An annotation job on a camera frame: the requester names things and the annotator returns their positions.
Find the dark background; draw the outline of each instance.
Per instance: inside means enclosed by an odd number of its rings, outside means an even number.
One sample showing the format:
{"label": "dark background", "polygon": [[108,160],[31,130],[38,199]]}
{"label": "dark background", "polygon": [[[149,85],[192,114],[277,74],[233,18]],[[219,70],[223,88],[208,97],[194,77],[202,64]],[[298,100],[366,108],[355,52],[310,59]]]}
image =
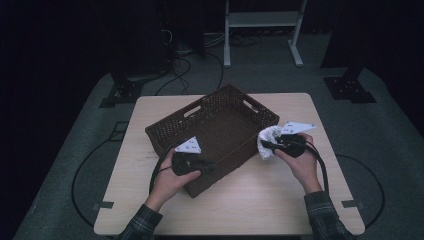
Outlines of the dark background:
{"label": "dark background", "polygon": [[[110,53],[116,50],[110,36],[133,31],[117,24],[122,16],[113,11],[114,1],[102,2],[94,2],[99,16],[92,1],[1,0],[0,226],[5,239],[13,237],[29,210],[91,90],[109,72]],[[251,3],[232,0],[231,8],[266,11],[299,6],[294,0]],[[162,27],[181,28],[176,9],[192,6],[193,16],[203,17],[197,22],[204,31],[223,30],[223,0],[173,4],[171,8],[158,1]],[[302,27],[309,34],[333,30],[323,67],[346,67],[359,59],[384,80],[421,133],[423,10],[418,0],[309,0]],[[187,33],[180,32],[180,38],[184,36]]]}

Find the wrist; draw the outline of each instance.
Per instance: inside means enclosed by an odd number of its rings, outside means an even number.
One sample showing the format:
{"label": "wrist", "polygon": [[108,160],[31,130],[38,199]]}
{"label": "wrist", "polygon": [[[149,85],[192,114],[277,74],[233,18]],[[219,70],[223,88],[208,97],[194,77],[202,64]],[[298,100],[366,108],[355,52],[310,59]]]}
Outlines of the wrist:
{"label": "wrist", "polygon": [[305,191],[305,194],[322,191],[322,187],[318,179],[316,181],[302,183],[302,186],[303,190]]}
{"label": "wrist", "polygon": [[146,201],[144,202],[144,205],[146,205],[148,208],[152,209],[155,212],[159,212],[159,210],[162,208],[165,201],[161,200],[160,198],[156,197],[153,193],[147,197]]}

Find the white shelf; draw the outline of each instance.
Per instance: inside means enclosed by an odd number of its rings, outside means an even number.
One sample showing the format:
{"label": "white shelf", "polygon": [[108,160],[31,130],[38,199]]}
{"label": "white shelf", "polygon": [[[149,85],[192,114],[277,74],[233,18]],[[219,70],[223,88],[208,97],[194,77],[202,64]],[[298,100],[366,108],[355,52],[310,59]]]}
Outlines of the white shelf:
{"label": "white shelf", "polygon": [[230,13],[229,27],[296,26],[299,12],[243,12]]}

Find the gray carpet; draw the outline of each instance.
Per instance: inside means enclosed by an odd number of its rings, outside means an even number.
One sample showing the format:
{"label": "gray carpet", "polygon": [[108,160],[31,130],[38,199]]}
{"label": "gray carpet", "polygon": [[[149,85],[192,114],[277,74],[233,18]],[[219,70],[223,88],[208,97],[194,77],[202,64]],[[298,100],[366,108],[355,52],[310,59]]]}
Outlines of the gray carpet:
{"label": "gray carpet", "polygon": [[[329,37],[300,36],[302,68],[293,63],[287,36],[263,37],[262,43],[252,47],[232,48],[232,67],[224,70],[222,85],[231,83],[246,93],[310,94],[335,153],[348,155],[366,165],[384,189],[385,205],[381,216],[358,239],[422,239],[423,138],[390,96],[382,80],[366,69],[359,80],[377,103],[352,104],[347,100],[333,100],[323,77],[340,76],[345,69],[319,68]],[[208,52],[222,59],[222,47],[208,49]],[[183,76],[189,83],[188,94],[214,91],[221,75],[217,59],[210,55],[206,58],[191,55],[184,59],[191,63],[190,71]],[[184,61],[175,61],[177,73],[183,73],[187,66]],[[169,73],[145,84],[142,95],[154,95],[174,77]],[[130,120],[134,104],[99,108],[112,85],[110,75],[106,75],[93,89],[15,239],[105,239],[97,236],[75,211],[71,186],[80,164],[108,139],[116,122]],[[181,81],[176,80],[159,95],[185,94],[184,88]],[[119,148],[119,141],[101,145],[87,159],[76,178],[75,200],[91,223],[96,219],[96,204],[103,199]],[[361,206],[361,216],[368,224],[381,206],[378,184],[356,161],[344,157],[338,160],[353,197]]]}

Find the person's left hand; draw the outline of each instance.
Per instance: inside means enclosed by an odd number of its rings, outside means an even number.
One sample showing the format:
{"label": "person's left hand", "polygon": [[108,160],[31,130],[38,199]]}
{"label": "person's left hand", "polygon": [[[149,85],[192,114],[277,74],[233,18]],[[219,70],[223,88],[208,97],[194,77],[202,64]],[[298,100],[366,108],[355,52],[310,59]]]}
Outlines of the person's left hand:
{"label": "person's left hand", "polygon": [[[165,157],[165,160],[161,164],[159,171],[172,165],[172,156],[174,153],[174,148],[169,151]],[[172,171],[172,168],[160,171],[156,176],[153,190],[144,204],[150,209],[159,212],[162,205],[175,196],[180,188],[182,188],[188,182],[198,178],[200,174],[200,171],[194,171],[183,176],[177,176]]]}

